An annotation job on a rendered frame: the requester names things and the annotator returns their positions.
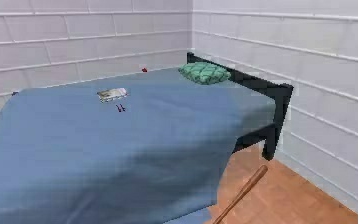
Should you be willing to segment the green quilted pillow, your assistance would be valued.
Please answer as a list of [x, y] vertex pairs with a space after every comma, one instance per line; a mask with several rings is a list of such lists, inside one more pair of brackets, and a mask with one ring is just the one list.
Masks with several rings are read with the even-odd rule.
[[178, 71], [188, 80], [201, 85], [213, 85], [231, 77], [231, 73], [227, 69], [207, 62], [187, 63]]

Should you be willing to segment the pale book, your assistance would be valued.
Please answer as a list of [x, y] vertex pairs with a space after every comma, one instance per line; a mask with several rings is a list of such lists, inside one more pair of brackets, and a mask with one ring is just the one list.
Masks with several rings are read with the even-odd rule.
[[115, 99], [126, 97], [128, 92], [125, 88], [108, 89], [97, 93], [101, 102], [109, 102]]

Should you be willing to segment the wooden baseball bat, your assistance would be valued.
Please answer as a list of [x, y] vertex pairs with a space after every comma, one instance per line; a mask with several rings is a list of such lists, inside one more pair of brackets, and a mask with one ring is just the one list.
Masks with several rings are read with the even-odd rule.
[[231, 203], [221, 212], [221, 214], [215, 219], [212, 224], [221, 224], [223, 219], [228, 213], [257, 185], [257, 183], [268, 172], [268, 167], [262, 165], [258, 170], [249, 178], [249, 180], [243, 185], [239, 193], [234, 197]]

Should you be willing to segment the blue bed with black frame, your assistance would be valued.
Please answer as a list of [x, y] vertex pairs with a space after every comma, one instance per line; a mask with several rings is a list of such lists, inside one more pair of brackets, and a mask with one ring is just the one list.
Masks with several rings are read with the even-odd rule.
[[[115, 88], [128, 95], [99, 100]], [[0, 224], [204, 224], [234, 152], [274, 156], [292, 91], [169, 68], [15, 92], [0, 112]]]

